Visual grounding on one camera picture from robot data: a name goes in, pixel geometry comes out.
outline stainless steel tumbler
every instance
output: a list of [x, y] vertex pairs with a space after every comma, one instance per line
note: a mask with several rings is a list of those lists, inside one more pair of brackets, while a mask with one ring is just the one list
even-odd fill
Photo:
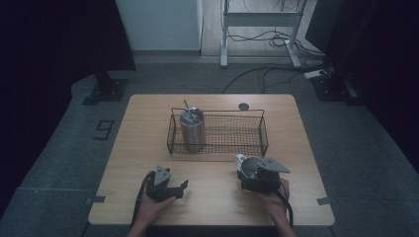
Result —
[[204, 112], [198, 108], [182, 110], [180, 119], [185, 148], [192, 152], [203, 150], [206, 145]]

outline human hand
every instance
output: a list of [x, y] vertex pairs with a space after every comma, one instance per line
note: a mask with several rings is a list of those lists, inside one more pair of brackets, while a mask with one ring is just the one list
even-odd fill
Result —
[[157, 202], [149, 197], [145, 188], [144, 194], [142, 194], [141, 202], [139, 204], [137, 218], [135, 221], [140, 221], [149, 225], [167, 206], [173, 203], [176, 198], [169, 197], [161, 202]]
[[[286, 199], [290, 198], [290, 183], [288, 180], [280, 178], [281, 187], [279, 189], [280, 194]], [[263, 194], [258, 193], [258, 197], [262, 200], [266, 210], [271, 215], [271, 218], [287, 218], [287, 206], [277, 197], [274, 193]]]
[[[290, 198], [290, 183], [288, 180], [281, 178], [281, 187], [279, 193], [288, 201]], [[269, 215], [277, 227], [277, 230], [282, 237], [295, 237], [295, 232], [287, 220], [287, 203], [284, 203], [276, 194], [261, 194], [258, 193], [259, 198], [268, 210]]]
[[136, 220], [134, 221], [128, 237], [140, 237], [143, 236], [148, 225], [171, 203], [173, 203], [176, 198], [169, 197], [161, 202], [157, 202], [150, 198], [147, 194], [146, 188], [144, 189], [144, 194], [141, 196], [141, 202], [139, 203], [138, 211], [136, 213]]

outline metal wire basket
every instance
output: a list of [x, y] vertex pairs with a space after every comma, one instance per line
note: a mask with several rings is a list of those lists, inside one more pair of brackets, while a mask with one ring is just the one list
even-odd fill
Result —
[[204, 111], [206, 144], [193, 144], [202, 146], [200, 151], [186, 149], [180, 122], [182, 110], [172, 109], [167, 135], [170, 154], [240, 153], [265, 156], [268, 135], [264, 110]]

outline floor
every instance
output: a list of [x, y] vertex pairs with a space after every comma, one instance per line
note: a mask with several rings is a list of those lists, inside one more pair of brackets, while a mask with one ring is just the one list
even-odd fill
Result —
[[[82, 106], [96, 80], [74, 84], [59, 127], [2, 216], [0, 236], [125, 236], [129, 226], [92, 225], [88, 215], [130, 95], [219, 94], [239, 74], [264, 65], [240, 61], [221, 69], [179, 61], [112, 72], [130, 80], [121, 102]], [[318, 101], [301, 73], [274, 71], [266, 82], [274, 85], [268, 94], [294, 95], [336, 219], [332, 226], [296, 226], [297, 235], [419, 236], [419, 176], [368, 109]], [[226, 93], [259, 94], [257, 84], [257, 73], [249, 73]], [[114, 121], [107, 140], [94, 139], [104, 135], [101, 120]]]

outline black panel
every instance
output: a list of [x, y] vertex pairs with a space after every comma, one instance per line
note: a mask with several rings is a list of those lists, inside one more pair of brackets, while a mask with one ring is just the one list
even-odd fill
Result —
[[92, 61], [135, 67], [114, 0], [3, 1], [0, 18], [2, 213]]

